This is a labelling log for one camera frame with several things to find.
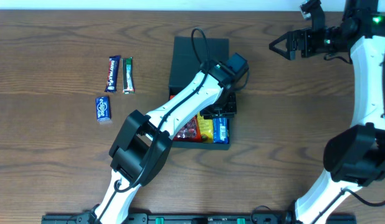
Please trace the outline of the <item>blue cookie packet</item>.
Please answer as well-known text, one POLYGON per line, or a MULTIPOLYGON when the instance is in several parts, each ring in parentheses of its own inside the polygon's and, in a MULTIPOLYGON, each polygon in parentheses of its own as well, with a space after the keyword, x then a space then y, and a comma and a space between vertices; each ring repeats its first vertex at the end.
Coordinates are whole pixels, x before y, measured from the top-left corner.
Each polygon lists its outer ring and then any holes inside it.
POLYGON ((228 144, 228 121, 227 118, 214 118, 213 119, 213 143, 228 144))

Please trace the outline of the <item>yellow candy bag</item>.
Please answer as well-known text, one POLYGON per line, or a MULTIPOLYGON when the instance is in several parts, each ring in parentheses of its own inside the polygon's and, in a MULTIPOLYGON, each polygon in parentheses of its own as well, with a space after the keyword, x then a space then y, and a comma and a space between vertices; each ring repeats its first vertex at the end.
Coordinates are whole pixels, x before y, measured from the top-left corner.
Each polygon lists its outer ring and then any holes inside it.
POLYGON ((197 123, 203 143, 211 144, 214 140, 214 126, 211 119, 204 119, 200 113, 197 114, 197 123))

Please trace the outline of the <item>red candy bag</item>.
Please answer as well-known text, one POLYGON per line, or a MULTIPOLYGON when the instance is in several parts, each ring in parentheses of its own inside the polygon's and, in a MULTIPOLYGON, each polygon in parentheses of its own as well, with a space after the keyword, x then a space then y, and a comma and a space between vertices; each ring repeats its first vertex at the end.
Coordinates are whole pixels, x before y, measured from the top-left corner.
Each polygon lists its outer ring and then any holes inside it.
POLYGON ((195 115, 188 121, 175 135, 174 141, 201 142, 201 132, 199 129, 197 116, 195 115))

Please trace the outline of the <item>dark green box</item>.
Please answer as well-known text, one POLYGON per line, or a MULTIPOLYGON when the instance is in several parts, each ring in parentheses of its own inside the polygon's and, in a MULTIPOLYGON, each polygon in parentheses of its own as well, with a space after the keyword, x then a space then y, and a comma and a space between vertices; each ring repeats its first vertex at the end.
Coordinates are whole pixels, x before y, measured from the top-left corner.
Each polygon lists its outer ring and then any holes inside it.
MULTIPOLYGON (((225 62, 229 58, 229 39, 208 38, 212 59, 225 62)), ((193 80, 199 71, 199 62, 194 54, 189 37, 176 36, 173 45, 173 59, 169 77, 169 96, 177 95, 193 80)), ((185 149, 205 149, 226 151, 230 144, 203 143, 191 141, 175 141, 173 147, 185 149)))

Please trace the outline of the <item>green white candy bar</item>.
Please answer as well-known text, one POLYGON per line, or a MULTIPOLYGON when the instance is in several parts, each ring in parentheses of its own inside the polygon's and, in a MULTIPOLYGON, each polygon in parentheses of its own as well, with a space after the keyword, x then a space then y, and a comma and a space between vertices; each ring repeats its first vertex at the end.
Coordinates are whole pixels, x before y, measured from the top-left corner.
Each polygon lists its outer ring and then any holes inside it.
POLYGON ((133 84, 133 58, 122 58, 123 69, 123 94, 130 94, 135 92, 133 84))

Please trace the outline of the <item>dark blue chocolate bar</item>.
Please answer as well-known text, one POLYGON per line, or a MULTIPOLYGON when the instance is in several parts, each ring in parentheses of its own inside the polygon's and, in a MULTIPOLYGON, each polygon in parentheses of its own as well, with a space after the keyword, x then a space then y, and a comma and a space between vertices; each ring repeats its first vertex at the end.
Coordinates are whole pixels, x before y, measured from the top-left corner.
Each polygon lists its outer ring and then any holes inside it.
POLYGON ((107 75, 105 92, 110 92, 110 93, 116 92, 120 58, 121 58, 120 55, 114 55, 109 57, 108 75, 107 75))

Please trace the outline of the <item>blue eclipse mint tin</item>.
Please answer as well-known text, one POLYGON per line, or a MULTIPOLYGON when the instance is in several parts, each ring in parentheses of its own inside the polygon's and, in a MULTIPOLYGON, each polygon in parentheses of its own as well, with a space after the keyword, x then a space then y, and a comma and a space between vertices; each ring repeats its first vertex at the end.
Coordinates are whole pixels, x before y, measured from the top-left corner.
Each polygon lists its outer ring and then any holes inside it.
POLYGON ((109 97, 100 96, 95 99, 95 109, 98 122, 111 120, 109 97))

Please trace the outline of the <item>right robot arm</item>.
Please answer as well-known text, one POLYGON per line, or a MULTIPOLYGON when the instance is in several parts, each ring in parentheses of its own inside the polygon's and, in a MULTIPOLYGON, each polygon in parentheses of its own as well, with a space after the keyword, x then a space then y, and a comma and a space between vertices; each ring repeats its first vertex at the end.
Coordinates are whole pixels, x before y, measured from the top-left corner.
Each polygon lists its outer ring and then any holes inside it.
POLYGON ((354 69, 354 112, 350 127, 330 139, 323 171, 309 191, 292 203, 284 223, 346 223, 334 210, 348 197, 385 179, 385 16, 377 1, 346 1, 341 24, 327 27, 319 0, 300 5, 311 27, 285 33, 280 41, 288 60, 296 51, 308 58, 341 58, 354 69))

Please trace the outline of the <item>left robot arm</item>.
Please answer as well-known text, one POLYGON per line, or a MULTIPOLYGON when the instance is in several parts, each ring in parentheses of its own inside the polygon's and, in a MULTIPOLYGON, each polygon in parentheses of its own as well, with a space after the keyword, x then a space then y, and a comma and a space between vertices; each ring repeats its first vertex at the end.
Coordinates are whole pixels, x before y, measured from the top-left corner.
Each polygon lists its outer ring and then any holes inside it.
POLYGON ((93 211, 92 223, 123 223, 138 189, 163 168, 178 131, 224 92, 235 90, 248 69, 245 60, 211 60, 163 106, 146 114, 135 110, 127 116, 109 150, 111 182, 102 203, 93 211))

